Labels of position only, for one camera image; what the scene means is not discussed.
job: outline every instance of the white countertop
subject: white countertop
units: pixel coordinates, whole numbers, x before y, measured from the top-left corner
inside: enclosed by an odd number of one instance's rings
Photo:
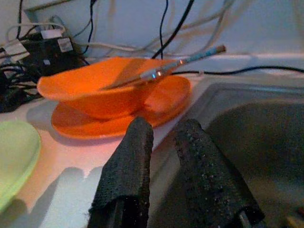
[[[303,75],[265,80],[262,76],[205,77],[191,80],[191,105],[215,82],[247,81],[290,86],[304,86]],[[22,105],[12,113],[0,114],[0,121],[22,120],[32,124],[42,138],[38,163],[28,182],[8,209],[0,215],[0,228],[83,228],[93,201],[102,167],[122,137],[99,140],[74,140],[60,136],[51,126],[57,102],[46,99]],[[154,148],[181,119],[178,117],[154,129]]]

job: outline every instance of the metal sink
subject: metal sink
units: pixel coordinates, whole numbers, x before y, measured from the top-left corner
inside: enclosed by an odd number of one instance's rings
[[[304,205],[304,89],[212,84],[183,119],[197,119],[280,227]],[[173,133],[152,154],[148,227],[190,227]]]

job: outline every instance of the white label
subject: white label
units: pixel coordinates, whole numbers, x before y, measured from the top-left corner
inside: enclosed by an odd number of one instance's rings
[[[61,52],[67,52],[67,51],[72,51],[73,50],[73,46],[72,46],[72,43],[70,41],[70,38],[58,39],[57,42],[59,44]]]
[[[3,48],[7,55],[15,55],[15,56],[11,57],[14,61],[21,60],[29,55],[29,52],[25,49],[25,47],[17,39],[11,41],[7,45],[5,45]]]
[[[60,29],[42,30],[41,35],[43,39],[52,39],[62,37]]]

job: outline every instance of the light green plate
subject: light green plate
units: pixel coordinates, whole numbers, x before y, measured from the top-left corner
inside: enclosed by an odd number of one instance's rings
[[[33,172],[40,149],[41,138],[32,125],[0,122],[0,213]]]

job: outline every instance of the white wall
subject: white wall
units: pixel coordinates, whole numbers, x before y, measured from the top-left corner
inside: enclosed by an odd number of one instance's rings
[[[16,21],[18,0],[0,0],[1,31]],[[89,19],[90,0],[71,0],[36,11],[43,21],[52,15],[62,18],[71,34],[78,32]],[[163,31],[173,29],[181,18],[187,0],[169,0]],[[196,0],[185,23],[217,11],[223,0]],[[94,41],[144,46],[158,36],[165,0],[98,0],[95,5]],[[208,40],[215,22],[181,32],[166,51],[188,54],[200,49]],[[226,14],[222,32],[215,44],[224,43],[229,53],[303,53],[304,1],[302,0],[236,0]],[[89,29],[78,37],[86,41]],[[101,56],[108,50],[94,48],[89,56]],[[151,56],[150,53],[135,55]]]
[[[0,44],[6,42],[5,34],[7,29],[17,24],[19,11],[19,0],[0,0]],[[25,13],[22,14],[22,22],[29,22]],[[17,30],[14,29],[10,33],[10,37],[15,37]]]

